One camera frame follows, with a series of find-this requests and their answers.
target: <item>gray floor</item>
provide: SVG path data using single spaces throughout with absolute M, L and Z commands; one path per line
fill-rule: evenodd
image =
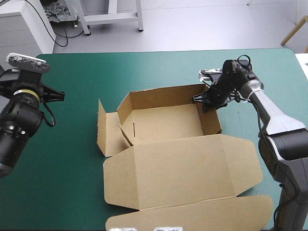
M 69 40 L 67 47 L 55 45 L 54 53 L 187 51 L 246 48 L 280 48 L 294 27 L 296 0 L 141 0 L 144 32 L 137 23 L 91 27 L 91 36 Z M 108 0 L 83 0 L 87 14 L 106 13 Z M 134 0 L 118 0 L 118 12 L 135 9 Z M 300 17 L 307 14 L 300 3 Z M 66 23 L 68 34 L 82 28 Z M 304 26 L 286 47 L 303 53 L 308 29 Z M 58 38 L 61 44 L 65 39 Z

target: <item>white table leg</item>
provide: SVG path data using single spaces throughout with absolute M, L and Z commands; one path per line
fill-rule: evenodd
M 143 31 L 141 0 L 136 0 L 139 31 Z
M 83 31 L 85 32 L 86 35 L 90 35 L 91 33 L 90 33 L 90 30 L 85 20 L 85 11 L 83 7 L 83 3 L 81 2 L 81 0 L 72 0 L 72 1 L 75 3 L 76 10 L 77 10 Z

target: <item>white cabinet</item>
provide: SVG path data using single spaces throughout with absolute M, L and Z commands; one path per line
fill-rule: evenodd
M 37 9 L 55 39 L 55 33 L 40 1 L 28 1 Z M 5 58 L 11 52 L 36 57 L 42 53 L 52 53 L 53 47 L 54 41 L 30 4 L 24 0 L 11 0 L 0 6 L 0 65 L 4 69 L 10 68 Z

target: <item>cardboard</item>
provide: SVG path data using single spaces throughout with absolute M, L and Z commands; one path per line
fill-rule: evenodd
M 103 169 L 106 202 L 140 210 L 109 218 L 107 230 L 259 231 L 271 217 L 268 196 L 237 197 L 263 178 L 247 140 L 218 134 L 135 144 Z
M 119 129 L 119 123 L 117 113 L 106 113 L 99 101 L 97 144 L 105 156 L 113 156 L 130 147 Z
M 192 104 L 192 96 L 204 90 L 195 84 L 133 91 L 117 113 L 106 113 L 99 102 L 98 146 L 113 156 L 136 144 L 220 133 L 216 110 L 203 113 L 201 104 Z

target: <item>white drawer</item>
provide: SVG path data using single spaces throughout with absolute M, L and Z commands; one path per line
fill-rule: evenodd
M 0 32 L 17 30 L 29 30 L 21 15 L 0 17 Z
M 21 45 L 14 47 L 0 47 L 0 65 L 3 67 L 4 70 L 11 68 L 11 66 L 5 62 L 5 59 L 6 56 L 12 52 L 32 57 L 36 57 L 37 55 L 41 54 L 41 51 L 37 44 Z
M 36 44 L 29 30 L 19 30 L 0 33 L 0 47 Z

